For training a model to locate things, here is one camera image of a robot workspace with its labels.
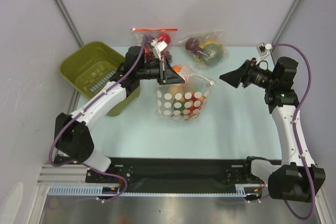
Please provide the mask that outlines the polka dot strawberry bag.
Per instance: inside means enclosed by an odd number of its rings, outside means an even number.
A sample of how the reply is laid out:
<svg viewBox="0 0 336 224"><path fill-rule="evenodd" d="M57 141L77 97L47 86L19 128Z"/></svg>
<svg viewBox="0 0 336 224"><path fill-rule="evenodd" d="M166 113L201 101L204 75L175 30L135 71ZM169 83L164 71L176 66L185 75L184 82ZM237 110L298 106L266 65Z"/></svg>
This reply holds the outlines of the polka dot strawberry bag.
<svg viewBox="0 0 336 224"><path fill-rule="evenodd" d="M184 83L157 86L155 114L163 119L190 121L203 112L216 83L193 70L183 70L179 75Z"/></svg>

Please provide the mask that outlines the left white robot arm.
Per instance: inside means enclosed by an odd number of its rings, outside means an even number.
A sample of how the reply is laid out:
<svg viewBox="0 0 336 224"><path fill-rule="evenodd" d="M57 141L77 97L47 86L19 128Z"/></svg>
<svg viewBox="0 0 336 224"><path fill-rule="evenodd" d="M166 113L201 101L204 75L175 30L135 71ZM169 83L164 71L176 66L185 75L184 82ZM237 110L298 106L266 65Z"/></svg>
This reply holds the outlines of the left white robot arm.
<svg viewBox="0 0 336 224"><path fill-rule="evenodd" d="M130 47L124 62L98 94L79 110L57 116L53 146L74 161L97 170L102 181L112 181L116 170L111 166L111 159L95 148L91 130L111 109L139 88L141 80L152 79L160 85L185 82L164 57L146 61L144 47Z"/></svg>

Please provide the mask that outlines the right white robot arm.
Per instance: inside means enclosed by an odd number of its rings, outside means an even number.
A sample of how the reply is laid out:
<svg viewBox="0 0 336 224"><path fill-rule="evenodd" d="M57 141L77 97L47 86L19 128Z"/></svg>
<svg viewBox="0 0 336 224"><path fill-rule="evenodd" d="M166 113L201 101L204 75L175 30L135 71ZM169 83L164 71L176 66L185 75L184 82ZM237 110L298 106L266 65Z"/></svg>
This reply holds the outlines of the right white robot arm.
<svg viewBox="0 0 336 224"><path fill-rule="evenodd" d="M277 60L274 69L262 69L255 58L238 69L220 75L234 88L254 84L265 91L265 103L275 122L281 147L281 164L263 157L247 157L243 179L254 183L261 179L268 185L272 199L312 202L325 181L325 171L311 157L300 124L299 100L292 89L298 63L289 57Z"/></svg>

